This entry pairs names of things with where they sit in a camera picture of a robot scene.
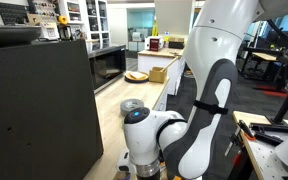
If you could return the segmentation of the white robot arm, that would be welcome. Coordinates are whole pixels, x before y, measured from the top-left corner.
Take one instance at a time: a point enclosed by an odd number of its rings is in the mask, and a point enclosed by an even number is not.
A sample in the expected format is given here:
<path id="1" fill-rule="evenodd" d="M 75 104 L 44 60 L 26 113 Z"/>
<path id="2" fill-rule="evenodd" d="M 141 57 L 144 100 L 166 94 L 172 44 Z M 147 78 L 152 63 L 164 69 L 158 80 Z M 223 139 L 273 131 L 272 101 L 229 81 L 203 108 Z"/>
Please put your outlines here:
<path id="1" fill-rule="evenodd" d="M 220 118 L 228 113 L 245 33 L 253 22 L 287 14 L 288 0 L 206 0 L 182 54 L 197 85 L 190 116 L 147 107 L 130 111 L 123 122 L 127 149 L 116 168 L 139 180 L 160 180 L 164 163 L 175 176 L 201 177 Z"/>

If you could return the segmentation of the robot base table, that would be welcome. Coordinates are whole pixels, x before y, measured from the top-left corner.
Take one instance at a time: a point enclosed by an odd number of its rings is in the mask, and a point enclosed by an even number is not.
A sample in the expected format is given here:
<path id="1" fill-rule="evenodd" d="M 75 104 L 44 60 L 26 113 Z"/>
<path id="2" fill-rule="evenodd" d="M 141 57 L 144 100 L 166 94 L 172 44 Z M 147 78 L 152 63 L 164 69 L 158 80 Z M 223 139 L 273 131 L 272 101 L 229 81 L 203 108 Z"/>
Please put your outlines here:
<path id="1" fill-rule="evenodd" d="M 254 124 L 288 128 L 288 120 L 284 120 L 285 124 L 282 125 L 273 124 L 264 115 L 233 111 L 233 117 L 236 123 L 239 120 L 244 121 L 249 129 Z M 242 144 L 259 180 L 283 180 L 283 177 L 288 177 L 288 133 L 281 130 L 265 132 L 273 137 L 280 137 L 283 140 L 281 145 L 273 146 L 258 138 L 251 139 L 243 130 L 240 132 Z"/>

